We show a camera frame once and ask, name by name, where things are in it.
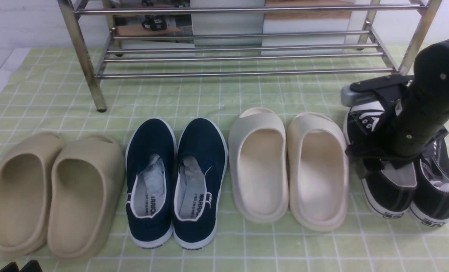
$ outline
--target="slide sandal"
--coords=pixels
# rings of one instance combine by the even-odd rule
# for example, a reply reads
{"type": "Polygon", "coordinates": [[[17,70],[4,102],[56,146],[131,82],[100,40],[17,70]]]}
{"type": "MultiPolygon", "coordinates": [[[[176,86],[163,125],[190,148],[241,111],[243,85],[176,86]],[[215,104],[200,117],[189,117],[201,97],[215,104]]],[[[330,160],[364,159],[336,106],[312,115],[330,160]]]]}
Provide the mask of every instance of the slide sandal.
{"type": "Polygon", "coordinates": [[[57,134],[38,133],[14,146],[0,164],[0,254],[26,255],[46,241],[51,167],[65,146],[57,134]]]}
{"type": "Polygon", "coordinates": [[[229,132],[229,162],[238,211],[255,223],[271,223],[288,209],[285,127],[273,111],[243,112],[229,132]]]}
{"type": "Polygon", "coordinates": [[[345,138],[328,117],[304,112],[287,131],[290,210],[314,231],[340,227],[347,215],[349,161],[345,138]]]}
{"type": "Polygon", "coordinates": [[[48,247],[58,258],[95,255],[107,240],[125,175],[122,150],[108,136],[70,143],[52,170],[48,247]]]}

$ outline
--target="grid pattern mat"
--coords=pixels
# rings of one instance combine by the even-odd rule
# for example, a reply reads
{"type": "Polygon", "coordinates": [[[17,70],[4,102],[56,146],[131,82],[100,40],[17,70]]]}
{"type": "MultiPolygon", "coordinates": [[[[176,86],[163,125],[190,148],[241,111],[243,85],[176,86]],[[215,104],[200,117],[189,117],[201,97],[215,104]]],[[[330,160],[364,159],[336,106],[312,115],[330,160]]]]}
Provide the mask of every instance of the grid pattern mat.
{"type": "MultiPolygon", "coordinates": [[[[399,59],[405,48],[392,46],[390,51],[399,59]]],[[[97,50],[90,53],[94,60],[100,55],[97,50]]],[[[129,64],[109,66],[107,72],[232,71],[237,64],[241,71],[358,68],[380,63],[380,58],[365,58],[129,64]]],[[[34,49],[0,94],[0,160],[14,144],[37,131],[57,131],[67,142],[103,133],[125,148],[133,131],[150,117],[165,119],[177,137],[199,116],[214,120],[227,138],[233,120],[242,111],[259,106],[274,110],[285,125],[304,111],[325,114],[341,125],[347,108],[340,105],[340,88],[373,76],[378,74],[108,80],[102,81],[102,90],[109,109],[98,113],[73,49],[34,49]]],[[[35,258],[45,272],[449,272],[449,224],[432,229],[410,215],[386,221],[371,214],[360,181],[351,172],[347,218],[333,232],[310,231],[290,212],[274,224],[244,220],[233,203],[228,170],[219,205],[218,233],[202,250],[185,251],[173,238],[154,250],[134,245],[125,214],[124,187],[110,236],[98,256],[57,261],[43,246],[16,261],[22,267],[35,258]]],[[[0,258],[0,269],[8,262],[0,258]]]]}

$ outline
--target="shoe rack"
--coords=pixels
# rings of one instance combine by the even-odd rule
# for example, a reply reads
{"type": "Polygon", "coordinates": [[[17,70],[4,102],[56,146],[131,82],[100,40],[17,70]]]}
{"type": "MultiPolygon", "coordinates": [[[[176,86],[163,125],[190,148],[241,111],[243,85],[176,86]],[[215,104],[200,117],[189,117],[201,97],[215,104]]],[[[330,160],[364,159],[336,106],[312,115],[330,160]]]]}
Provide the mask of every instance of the shoe rack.
{"type": "Polygon", "coordinates": [[[150,79],[171,77],[222,77],[222,76],[281,76],[297,74],[346,74],[346,73],[398,73],[407,74],[412,67],[414,59],[419,52],[424,38],[434,20],[442,0],[404,0],[405,3],[386,5],[380,0],[371,0],[369,5],[310,5],[310,6],[264,6],[264,7],[212,7],[212,8],[174,8],[174,7],[120,7],[112,8],[110,0],[102,0],[102,9],[86,8],[88,0],[57,0],[62,11],[65,24],[72,39],[78,60],[88,83],[90,93],[99,112],[105,112],[107,106],[100,89],[100,80],[103,79],[150,79]],[[421,19],[412,36],[402,62],[398,65],[390,55],[373,27],[377,11],[416,10],[421,19]],[[162,33],[158,36],[129,35],[119,31],[115,25],[114,17],[130,15],[171,15],[171,14],[268,14],[268,13],[297,13],[297,12],[352,12],[366,11],[366,19],[362,29],[357,31],[312,31],[292,33],[246,33],[246,34],[211,34],[178,36],[175,33],[162,33]],[[103,53],[94,69],[90,60],[85,40],[79,25],[81,16],[106,17],[109,29],[103,53]],[[305,37],[305,36],[359,36],[355,44],[333,45],[280,45],[280,46],[206,46],[197,48],[150,48],[150,49],[122,49],[122,41],[164,41],[164,40],[211,40],[211,39],[250,39],[270,37],[305,37]],[[356,49],[356,52],[347,53],[321,53],[304,54],[303,50],[327,49],[356,49]],[[295,51],[286,55],[257,55],[257,56],[213,56],[211,53],[225,52],[264,52],[264,51],[295,51]],[[132,57],[135,54],[158,53],[194,53],[193,57],[132,57]],[[226,62],[226,61],[253,61],[253,60],[290,60],[335,57],[381,57],[385,68],[348,68],[348,69],[315,69],[315,70],[274,70],[274,71],[238,71],[235,72],[202,72],[202,73],[157,73],[157,74],[105,74],[105,66],[118,63],[176,63],[176,62],[226,62]]]}

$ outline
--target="black shoe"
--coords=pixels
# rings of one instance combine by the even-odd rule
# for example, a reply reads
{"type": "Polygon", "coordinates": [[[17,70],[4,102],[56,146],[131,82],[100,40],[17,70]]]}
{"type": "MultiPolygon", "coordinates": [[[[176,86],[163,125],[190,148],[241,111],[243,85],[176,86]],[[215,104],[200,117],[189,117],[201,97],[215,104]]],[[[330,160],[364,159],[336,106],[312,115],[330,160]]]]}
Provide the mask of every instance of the black shoe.
{"type": "MultiPolygon", "coordinates": [[[[372,102],[350,109],[343,132],[347,144],[361,142],[375,129],[384,108],[372,102]]],[[[372,172],[362,179],[366,203],[370,210],[384,218],[400,218],[409,208],[417,188],[414,165],[395,169],[390,162],[381,162],[383,170],[372,172]]],[[[357,167],[365,167],[363,161],[357,167]]]]}
{"type": "Polygon", "coordinates": [[[127,146],[127,218],[132,241],[142,248],[157,248],[172,236],[172,172],[176,152],[171,127],[158,118],[145,121],[127,146]]]}
{"type": "Polygon", "coordinates": [[[211,120],[197,118],[182,132],[177,149],[174,238],[181,247],[196,250],[216,235],[228,147],[211,120]]]}
{"type": "Polygon", "coordinates": [[[422,224],[440,227],[449,221],[449,157],[444,139],[433,147],[432,157],[414,162],[419,187],[410,210],[422,224]]]}
{"type": "Polygon", "coordinates": [[[23,266],[20,272],[43,272],[43,270],[37,260],[31,260],[23,266]]]}

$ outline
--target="shoe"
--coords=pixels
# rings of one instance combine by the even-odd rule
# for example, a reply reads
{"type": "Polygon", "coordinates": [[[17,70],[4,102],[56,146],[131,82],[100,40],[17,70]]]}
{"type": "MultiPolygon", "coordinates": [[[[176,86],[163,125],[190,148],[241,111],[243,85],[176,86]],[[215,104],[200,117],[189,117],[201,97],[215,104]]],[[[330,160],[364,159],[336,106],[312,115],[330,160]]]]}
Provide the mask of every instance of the shoe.
{"type": "Polygon", "coordinates": [[[43,269],[37,260],[31,260],[23,266],[20,272],[43,272],[43,269]]]}
{"type": "Polygon", "coordinates": [[[125,177],[124,155],[112,138],[68,144],[52,169],[48,248],[57,258],[96,255],[107,241],[125,177]]]}
{"type": "MultiPolygon", "coordinates": [[[[383,113],[384,108],[378,101],[351,108],[343,126],[347,144],[364,141],[383,113]]],[[[375,215],[387,219],[400,218],[409,208],[417,189],[414,165],[411,162],[395,169],[390,162],[381,163],[383,170],[371,172],[362,179],[366,203],[375,215]]],[[[358,161],[356,167],[364,168],[364,162],[358,161]]]]}
{"type": "Polygon", "coordinates": [[[431,157],[414,162],[419,186],[410,210],[422,224],[440,227],[449,221],[449,157],[444,139],[433,148],[431,157]]]}
{"type": "Polygon", "coordinates": [[[286,133],[272,110],[245,110],[228,137],[231,184],[238,211],[255,223],[273,223],[288,210],[286,133]]]}
{"type": "Polygon", "coordinates": [[[46,241],[51,168],[65,146],[57,134],[38,133],[9,150],[0,164],[0,254],[26,255],[46,241]]]}
{"type": "Polygon", "coordinates": [[[290,210],[303,226],[331,231],[347,215],[349,159],[340,128],[326,116],[304,112],[287,129],[290,210]]]}
{"type": "Polygon", "coordinates": [[[216,235],[228,148],[216,124],[197,118],[182,132],[177,149],[174,237],[184,249],[196,250],[216,235]]]}
{"type": "Polygon", "coordinates": [[[171,127],[157,118],[145,121],[127,146],[127,217],[132,240],[142,248],[157,248],[172,236],[172,169],[176,152],[171,127]]]}

